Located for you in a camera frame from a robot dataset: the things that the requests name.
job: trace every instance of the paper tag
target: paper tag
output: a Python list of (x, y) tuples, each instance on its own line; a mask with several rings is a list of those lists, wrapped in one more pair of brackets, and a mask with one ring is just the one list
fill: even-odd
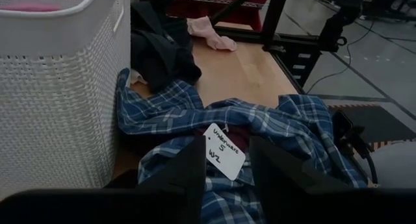
[(207, 145), (207, 159), (227, 178), (235, 180), (246, 155), (213, 123), (203, 134)]

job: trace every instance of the wooden table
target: wooden table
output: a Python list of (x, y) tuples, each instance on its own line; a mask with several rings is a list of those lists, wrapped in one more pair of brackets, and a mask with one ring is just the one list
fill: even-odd
[[(247, 25), (221, 23), (225, 27), (250, 29)], [(297, 93), (289, 79), (262, 45), (237, 42), (237, 51), (215, 51), (205, 39), (195, 38), (194, 59), (202, 70), (196, 88), (205, 106), (236, 97), (272, 108), (278, 105), (278, 96)], [(136, 83), (131, 88), (142, 97), (151, 96), (148, 87)], [(125, 149), (119, 150), (114, 177), (127, 169), (137, 168), (140, 158)]]

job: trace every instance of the concrete floor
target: concrete floor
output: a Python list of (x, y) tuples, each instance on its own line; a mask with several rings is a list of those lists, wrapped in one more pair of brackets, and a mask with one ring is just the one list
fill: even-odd
[[(265, 16), (267, 4), (262, 10)], [(332, 6), (317, 0), (287, 0), (276, 32), (319, 35)], [(344, 28), (349, 42), (362, 37), (372, 21), (356, 20)], [(378, 103), (416, 132), (416, 27), (413, 23), (375, 21), (364, 39), (350, 46), (350, 69), (319, 82), (310, 94), (331, 105)], [(342, 71), (348, 64), (346, 46), (323, 52), (304, 90), (319, 78)]]

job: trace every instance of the plaid shirt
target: plaid shirt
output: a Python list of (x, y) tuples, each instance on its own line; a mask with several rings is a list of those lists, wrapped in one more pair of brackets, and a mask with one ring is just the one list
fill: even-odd
[[(174, 81), (149, 99), (128, 88), (129, 70), (121, 71), (118, 81), (118, 123), (127, 134), (172, 134), (219, 125), (245, 125), (304, 160), (311, 158), (315, 169), (331, 175), (332, 166), (341, 168), (345, 182), (366, 187), (358, 172), (333, 144), (331, 116), (325, 104), (308, 95), (279, 97), (276, 109), (250, 104), (238, 99), (219, 101), (204, 108), (193, 86)], [(183, 136), (150, 151), (139, 164), (142, 182), (162, 169), (169, 158), (192, 140)], [(202, 223), (265, 223), (259, 200), (254, 194), (250, 158), (236, 180), (230, 181), (212, 164), (207, 164)]]

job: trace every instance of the laundry basket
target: laundry basket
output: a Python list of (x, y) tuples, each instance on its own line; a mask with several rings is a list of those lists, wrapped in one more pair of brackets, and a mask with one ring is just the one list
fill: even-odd
[(0, 200), (100, 187), (115, 158), (115, 91), (130, 64), (130, 0), (0, 0)]

